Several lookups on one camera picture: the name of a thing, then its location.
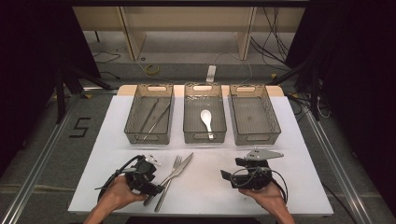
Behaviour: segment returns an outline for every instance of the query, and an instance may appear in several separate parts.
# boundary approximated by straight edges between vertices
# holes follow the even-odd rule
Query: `cable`
[[[330,117],[330,114],[332,113],[332,111],[329,110],[329,114],[324,115],[324,114],[320,111],[319,102],[320,102],[320,98],[318,98],[318,103],[317,103],[317,108],[318,108],[319,114],[320,114],[323,118],[328,119],[328,118]]]
[[[111,76],[115,77],[116,79],[121,79],[121,77],[118,77],[111,72],[100,72],[100,73],[107,73],[107,74],[110,74]]]
[[[96,57],[96,56],[98,56],[99,54],[102,54],[102,53],[106,53],[106,54],[110,54],[110,55],[115,55],[116,57],[113,58],[113,59],[110,59],[110,60],[108,60],[108,61],[105,61],[105,62],[97,62],[97,61],[95,61],[96,63],[109,63],[109,62],[114,61],[114,60],[118,59],[119,57],[121,57],[120,54],[109,53],[109,52],[106,52],[106,51],[100,51],[99,53],[92,55],[92,57],[94,58],[94,57]]]
[[[236,184],[236,183],[233,181],[233,177],[234,177],[237,173],[239,173],[239,172],[241,172],[241,171],[245,171],[245,170],[247,170],[247,171],[248,171],[248,170],[254,170],[254,172],[250,174],[250,179],[247,180],[245,183],[239,184],[239,185]],[[254,178],[255,174],[256,174],[257,172],[259,172],[260,170],[261,170],[261,167],[260,167],[260,166],[258,166],[258,167],[251,167],[251,168],[243,168],[243,169],[237,170],[236,172],[234,172],[234,173],[231,175],[230,181],[231,181],[231,182],[233,183],[233,185],[236,186],[237,188],[244,187],[245,185],[247,185],[247,184]],[[283,201],[285,201],[285,203],[288,203],[289,190],[288,190],[288,185],[286,184],[285,179],[283,178],[283,176],[282,176],[279,172],[277,172],[277,171],[275,171],[275,170],[271,170],[271,169],[269,169],[269,171],[271,171],[271,172],[273,172],[273,173],[276,173],[277,175],[280,176],[280,178],[281,178],[282,181],[283,181],[283,184],[285,185],[285,189],[283,189],[283,188],[276,182],[276,180],[274,180],[273,177],[267,175],[266,173],[262,173],[262,174],[265,175],[268,179],[271,180],[271,182],[273,182],[273,183],[276,185],[276,187],[280,190],[280,192],[281,192],[281,194],[282,194]]]
[[[322,181],[320,181],[320,183],[322,184],[322,186],[326,190],[328,190],[330,192],[330,194],[335,198],[335,200],[337,200],[337,202],[339,202],[341,204],[341,206],[346,210],[347,214],[350,216],[350,218],[352,219],[353,223],[358,224],[358,221],[356,220],[356,218],[349,212],[347,207],[344,205],[343,202],[341,202],[341,200],[335,195],[335,193],[332,192],[332,190],[329,187],[327,187],[327,185],[325,183],[323,183]]]
[[[241,172],[241,171],[245,171],[245,170],[255,170],[255,171],[251,174],[250,179],[247,180],[247,182],[245,182],[245,183],[243,183],[243,184],[239,184],[239,185],[236,184],[236,183],[233,181],[233,177],[234,177],[237,173],[239,173],[239,172]],[[259,170],[260,170],[260,166],[258,166],[258,167],[252,167],[252,168],[244,168],[244,169],[237,170],[237,171],[235,171],[235,173],[233,173],[233,174],[231,175],[230,181],[231,181],[237,188],[244,187],[246,184],[248,184],[248,183],[250,182],[250,180],[252,180],[252,179],[254,178],[254,175],[255,175]]]
[[[175,83],[178,83],[178,82],[181,82],[181,83],[189,82],[188,80],[172,80],[172,79],[161,78],[161,77],[153,77],[153,76],[151,76],[150,74],[147,74],[147,72],[146,72],[147,69],[143,68],[142,64],[140,64],[139,62],[136,62],[136,63],[137,63],[137,65],[140,66],[140,68],[142,69],[143,73],[144,73],[145,76],[148,77],[148,78],[157,79],[157,80],[163,80],[163,81],[169,81],[169,82],[175,82]]]
[[[265,43],[264,43],[263,46],[260,46],[259,43],[257,43],[257,41],[253,37],[251,37],[251,40],[253,41],[253,42],[250,42],[251,46],[262,55],[262,60],[264,61],[264,63],[266,65],[268,65],[270,67],[273,67],[273,68],[276,68],[276,69],[279,69],[279,70],[283,70],[283,71],[288,71],[289,72],[289,69],[283,69],[283,68],[275,67],[275,66],[270,65],[267,61],[265,61],[265,59],[263,58],[264,56],[267,57],[267,58],[270,58],[270,59],[277,60],[278,62],[285,64],[284,61],[280,60],[273,53],[271,53],[270,51],[268,51],[267,49],[264,48]]]
[[[222,53],[218,54],[218,55],[216,56],[216,58],[215,58],[215,61],[213,62],[213,65],[216,66],[216,60],[217,60],[218,57],[219,57],[220,55],[222,55],[222,54],[229,54],[229,55],[233,56],[236,60],[239,60],[239,61],[244,62],[244,63],[247,64],[248,70],[250,71],[250,77],[247,78],[247,79],[245,79],[244,81],[240,82],[238,85],[244,84],[245,82],[247,82],[247,81],[249,81],[251,78],[253,78],[253,72],[251,71],[250,64],[249,64],[248,62],[246,62],[246,61],[240,60],[238,57],[232,55],[230,52],[222,52]]]
[[[271,32],[270,32],[269,35],[271,35],[271,33],[274,34],[274,37],[276,38],[276,44],[277,44],[279,53],[280,53],[281,57],[283,58],[283,60],[285,60],[283,54],[287,55],[287,53],[285,52],[285,49],[287,51],[289,51],[289,49],[283,44],[282,39],[280,38],[280,36],[277,33],[277,13],[279,11],[279,8],[278,7],[274,8],[274,22],[273,22],[273,25],[271,25],[270,19],[269,19],[268,15],[267,15],[267,12],[265,11],[265,7],[263,7],[262,9],[264,11],[265,18],[268,21],[268,25],[271,28]]]
[[[113,182],[113,180],[122,173],[122,171],[125,169],[125,167],[127,167],[134,160],[138,160],[138,159],[142,159],[142,158],[143,158],[143,156],[135,156],[135,157],[131,158],[123,166],[121,166],[121,168],[119,170],[116,170],[116,172],[113,175],[111,175],[111,177],[106,181],[106,183],[101,188],[97,188],[97,189],[101,190],[98,195],[98,202],[99,202],[100,198],[103,196],[103,194],[105,193],[105,191],[107,190],[108,186],[110,186],[110,184]]]

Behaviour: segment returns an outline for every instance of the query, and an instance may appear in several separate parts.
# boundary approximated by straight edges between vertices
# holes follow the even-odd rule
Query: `hand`
[[[273,215],[279,224],[294,223],[282,194],[274,183],[271,182],[264,189],[240,189],[239,192],[253,198],[257,204]]]
[[[124,175],[117,176],[92,209],[90,215],[85,220],[85,224],[100,223],[114,210],[121,209],[126,205],[138,201],[145,201],[147,195],[136,194],[129,189]]]

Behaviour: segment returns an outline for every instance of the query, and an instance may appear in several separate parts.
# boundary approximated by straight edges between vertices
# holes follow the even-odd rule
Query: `white spoon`
[[[210,122],[212,121],[212,114],[208,110],[203,110],[201,112],[201,120],[206,125],[207,131],[209,132],[209,140],[213,140],[212,128],[210,127]]]

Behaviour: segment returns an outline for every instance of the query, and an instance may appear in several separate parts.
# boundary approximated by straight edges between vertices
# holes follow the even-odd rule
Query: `white table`
[[[131,216],[172,217],[259,217],[268,215],[251,198],[232,189],[229,181],[221,178],[220,170],[233,173],[241,167],[234,159],[243,158],[254,147],[234,144],[233,127],[228,100],[224,100],[227,133],[224,144],[191,145],[184,143],[183,86],[175,86],[175,109],[170,144],[167,146],[131,145],[123,132],[133,96],[114,96],[92,154],[68,211],[88,214],[96,205],[99,190],[107,179],[125,162],[136,155],[152,154],[162,163],[152,181],[159,184],[171,172],[176,155],[183,159],[194,153],[190,164],[175,178],[167,192],[159,213],[154,213],[160,195],[148,207],[132,203],[115,214]],[[273,146],[259,146],[281,152],[284,157],[269,160],[273,170],[280,172],[289,188],[289,211],[294,216],[322,217],[333,213],[320,184],[318,174],[308,153],[304,139],[290,108],[287,97],[271,97],[281,135]],[[281,179],[275,179],[283,186]]]

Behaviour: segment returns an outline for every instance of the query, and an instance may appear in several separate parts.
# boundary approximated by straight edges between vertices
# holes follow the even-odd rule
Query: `forearm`
[[[104,209],[101,206],[96,205],[87,219],[84,221],[84,224],[99,224],[102,223],[105,218],[110,215],[111,211]]]
[[[294,224],[294,219],[288,211],[288,208],[284,208],[271,214],[276,218],[278,224]]]

